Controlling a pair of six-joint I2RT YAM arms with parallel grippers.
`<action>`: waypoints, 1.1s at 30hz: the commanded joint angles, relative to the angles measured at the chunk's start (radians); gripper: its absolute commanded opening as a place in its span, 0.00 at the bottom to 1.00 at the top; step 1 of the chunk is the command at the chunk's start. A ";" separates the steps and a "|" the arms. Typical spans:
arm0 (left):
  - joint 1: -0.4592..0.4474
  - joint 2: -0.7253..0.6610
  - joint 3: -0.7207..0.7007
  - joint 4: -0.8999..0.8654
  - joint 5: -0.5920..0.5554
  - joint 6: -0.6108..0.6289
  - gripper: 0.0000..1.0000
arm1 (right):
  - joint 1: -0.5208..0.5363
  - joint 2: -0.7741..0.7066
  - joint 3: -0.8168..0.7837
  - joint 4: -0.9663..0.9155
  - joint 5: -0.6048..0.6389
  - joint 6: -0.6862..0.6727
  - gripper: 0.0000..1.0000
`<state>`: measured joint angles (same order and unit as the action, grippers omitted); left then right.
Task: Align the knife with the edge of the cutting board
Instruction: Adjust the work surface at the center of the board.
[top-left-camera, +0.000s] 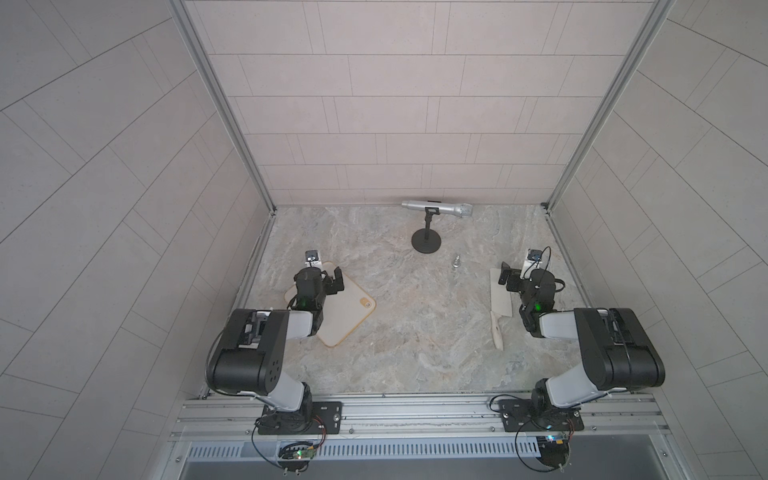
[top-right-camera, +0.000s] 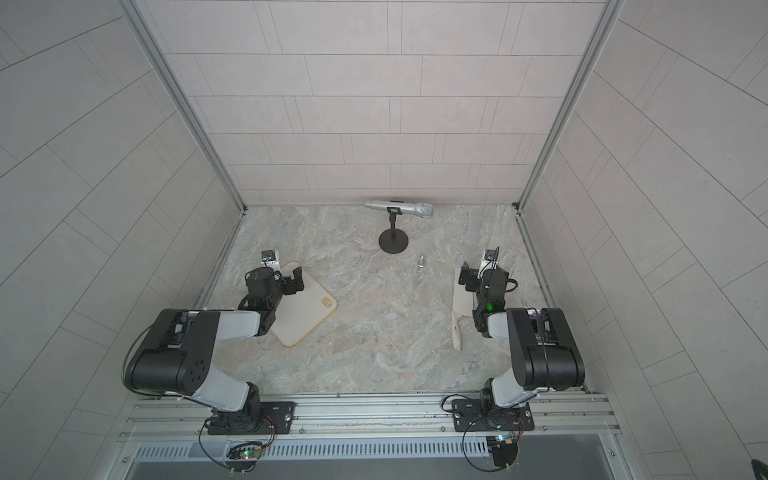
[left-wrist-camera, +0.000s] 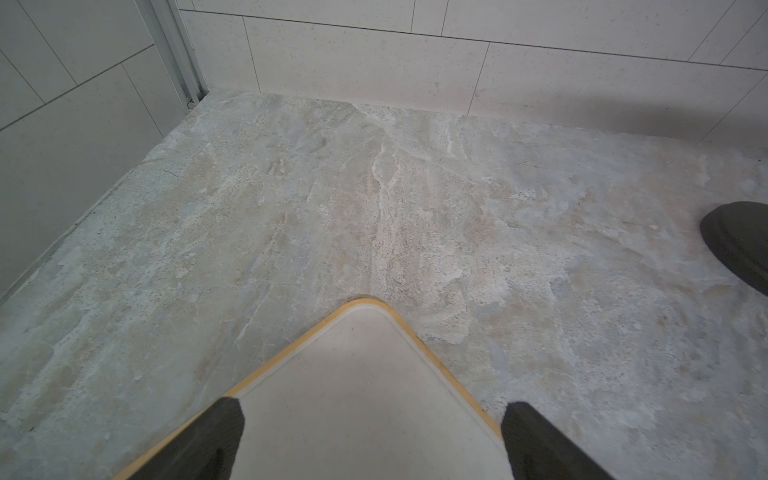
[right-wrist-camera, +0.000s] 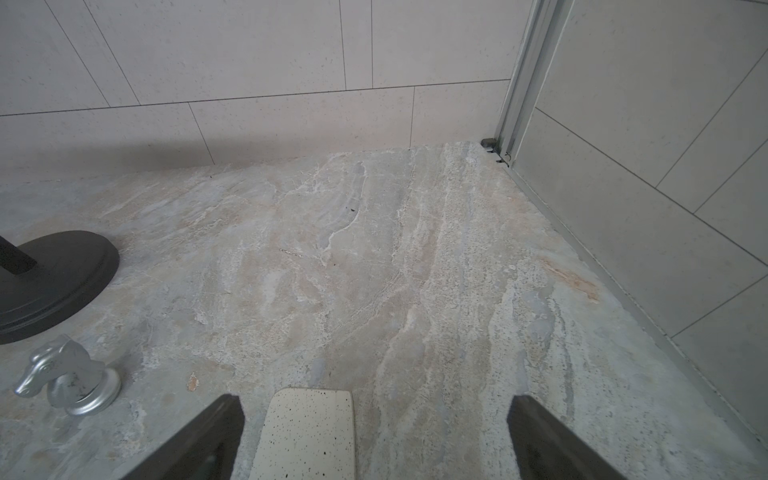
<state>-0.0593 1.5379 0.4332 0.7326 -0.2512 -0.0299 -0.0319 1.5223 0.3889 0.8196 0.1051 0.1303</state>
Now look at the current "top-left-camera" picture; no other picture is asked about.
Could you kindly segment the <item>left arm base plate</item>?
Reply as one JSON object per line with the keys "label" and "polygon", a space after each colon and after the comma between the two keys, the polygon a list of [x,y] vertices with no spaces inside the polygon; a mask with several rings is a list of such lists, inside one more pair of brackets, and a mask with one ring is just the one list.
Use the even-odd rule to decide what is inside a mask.
{"label": "left arm base plate", "polygon": [[296,412],[279,412],[265,407],[256,421],[259,435],[336,435],[340,431],[343,403],[314,402]]}

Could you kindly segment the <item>white cutting board tan rim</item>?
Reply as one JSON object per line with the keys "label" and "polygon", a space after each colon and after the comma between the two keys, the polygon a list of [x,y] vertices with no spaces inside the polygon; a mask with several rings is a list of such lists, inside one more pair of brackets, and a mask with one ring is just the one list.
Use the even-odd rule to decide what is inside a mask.
{"label": "white cutting board tan rim", "polygon": [[[322,262],[319,269],[333,276],[336,267],[331,262]],[[305,264],[285,294],[289,310],[303,311],[303,314],[290,314],[287,338],[317,336],[326,347],[333,348],[374,312],[376,301],[344,273],[344,291],[312,297],[311,269]]]}

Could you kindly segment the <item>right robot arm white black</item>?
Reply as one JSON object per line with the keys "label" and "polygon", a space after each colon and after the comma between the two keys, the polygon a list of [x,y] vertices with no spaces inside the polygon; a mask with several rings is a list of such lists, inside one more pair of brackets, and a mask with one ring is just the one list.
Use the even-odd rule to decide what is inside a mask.
{"label": "right robot arm white black", "polygon": [[525,330],[540,339],[575,340],[581,362],[556,377],[539,380],[520,405],[534,423],[561,417],[613,392],[661,386],[663,361],[633,310],[574,308],[557,310],[555,295],[565,282],[535,263],[520,270],[501,265],[498,283],[520,296],[518,313]]}

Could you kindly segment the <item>white speckled cleaver knife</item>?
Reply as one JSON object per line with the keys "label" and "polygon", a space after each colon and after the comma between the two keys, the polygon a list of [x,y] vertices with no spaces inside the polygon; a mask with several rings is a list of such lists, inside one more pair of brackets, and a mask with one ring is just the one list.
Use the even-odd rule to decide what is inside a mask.
{"label": "white speckled cleaver knife", "polygon": [[505,285],[498,283],[500,276],[500,269],[491,268],[489,270],[491,334],[495,348],[503,351],[504,343],[500,322],[504,319],[511,319],[514,313],[511,293],[506,290]]}

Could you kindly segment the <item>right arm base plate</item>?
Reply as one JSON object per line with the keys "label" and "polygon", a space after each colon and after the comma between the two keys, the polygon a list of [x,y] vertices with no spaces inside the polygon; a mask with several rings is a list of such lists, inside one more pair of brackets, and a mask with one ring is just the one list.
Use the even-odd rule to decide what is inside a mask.
{"label": "right arm base plate", "polygon": [[495,402],[493,409],[500,415],[507,433],[584,430],[579,408],[537,406],[529,399],[503,398]]}

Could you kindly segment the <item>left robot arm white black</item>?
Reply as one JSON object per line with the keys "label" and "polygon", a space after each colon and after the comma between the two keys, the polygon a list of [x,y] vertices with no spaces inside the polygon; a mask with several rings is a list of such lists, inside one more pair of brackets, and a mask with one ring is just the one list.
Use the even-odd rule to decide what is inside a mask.
{"label": "left robot arm white black", "polygon": [[284,309],[236,309],[208,354],[205,380],[225,396],[251,396],[268,407],[268,421],[281,430],[287,422],[314,422],[310,387],[283,371],[286,343],[316,335],[326,297],[345,289],[342,269],[332,274],[308,266],[294,276],[296,295]]}

